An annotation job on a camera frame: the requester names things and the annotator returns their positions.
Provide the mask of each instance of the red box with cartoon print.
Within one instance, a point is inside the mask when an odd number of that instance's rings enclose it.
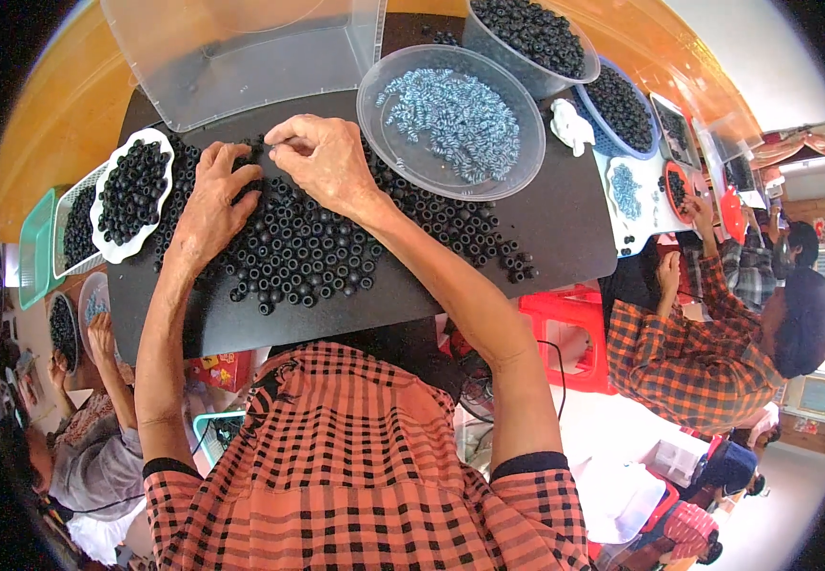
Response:
[[[190,360],[190,372],[199,381],[237,393],[248,380],[251,351],[211,354]]]

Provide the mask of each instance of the red checkered shirt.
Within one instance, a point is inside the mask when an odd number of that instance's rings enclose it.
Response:
[[[679,502],[663,527],[663,535],[676,542],[673,559],[701,556],[707,551],[707,538],[718,526],[710,513],[692,503]]]
[[[447,394],[342,345],[277,355],[257,378],[205,480],[146,465],[160,567],[590,569],[560,453],[487,483],[457,459]],[[510,469],[536,456],[557,461]]]
[[[607,350],[611,382],[658,416],[706,434],[726,432],[768,404],[786,380],[752,342],[761,318],[726,288],[719,257],[700,261],[712,322],[676,309],[659,317],[617,301]]]

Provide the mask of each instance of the dark cap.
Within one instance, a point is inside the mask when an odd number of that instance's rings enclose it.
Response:
[[[784,287],[787,311],[777,330],[774,365],[784,378],[809,374],[825,360],[825,276],[796,268]]]

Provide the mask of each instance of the white scalloped plate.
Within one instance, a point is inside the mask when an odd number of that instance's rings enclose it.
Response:
[[[165,192],[158,197],[158,223],[143,226],[140,228],[136,236],[132,237],[132,240],[126,244],[121,244],[118,246],[113,242],[105,242],[103,235],[104,233],[98,232],[98,217],[100,217],[101,213],[104,211],[104,203],[98,198],[98,196],[104,191],[104,184],[108,182],[110,172],[117,168],[117,157],[126,154],[127,150],[132,147],[132,143],[134,143],[137,139],[142,139],[143,143],[154,143],[157,141],[159,143],[159,148],[163,153],[171,154],[171,158],[168,160],[165,170],[165,180],[167,180],[168,185]],[[101,176],[98,177],[98,182],[95,183],[95,203],[91,205],[91,210],[89,211],[89,218],[91,218],[92,228],[91,242],[98,248],[101,255],[104,256],[105,261],[108,261],[111,264],[119,264],[127,257],[133,256],[139,252],[140,249],[142,249],[145,239],[149,237],[150,234],[155,232],[155,229],[158,228],[158,224],[161,224],[162,205],[165,203],[165,199],[168,198],[168,195],[171,194],[171,190],[174,188],[175,181],[171,177],[171,166],[174,162],[175,151],[171,148],[171,143],[168,142],[168,138],[165,136],[165,133],[158,131],[157,129],[152,129],[151,127],[149,129],[132,133],[125,144],[110,154],[108,168],[101,173]]]

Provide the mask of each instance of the dark tabletop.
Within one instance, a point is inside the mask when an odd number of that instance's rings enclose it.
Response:
[[[429,41],[421,34],[423,23],[435,30],[455,31],[458,38],[463,28],[462,18],[390,14],[385,23],[384,55]],[[293,99],[244,111],[189,131],[182,138],[200,148],[214,141],[236,143],[267,132],[297,113],[357,120],[355,100],[355,91]],[[135,90],[119,143],[159,120],[149,99]],[[155,127],[169,132],[164,123]],[[548,129],[546,138],[546,157],[539,174],[528,187],[498,201],[495,209],[501,221],[498,231],[533,254],[534,265],[541,273],[535,280],[515,285],[507,281],[496,260],[481,269],[510,298],[592,280],[609,275],[615,268],[616,245],[593,154],[574,158]],[[269,157],[264,156],[261,164],[266,177],[281,175]],[[121,357],[130,364],[135,364],[157,280],[152,268],[154,248],[150,237],[136,256],[119,265],[108,264],[114,334]],[[220,276],[218,283],[190,296],[184,323],[184,357],[295,343],[442,313],[441,306],[395,257],[386,255],[381,259],[375,279],[371,291],[360,291],[350,298],[338,294],[331,300],[321,300],[312,309],[280,303],[275,312],[263,317],[257,312],[256,295],[233,303],[229,290],[237,281]]]

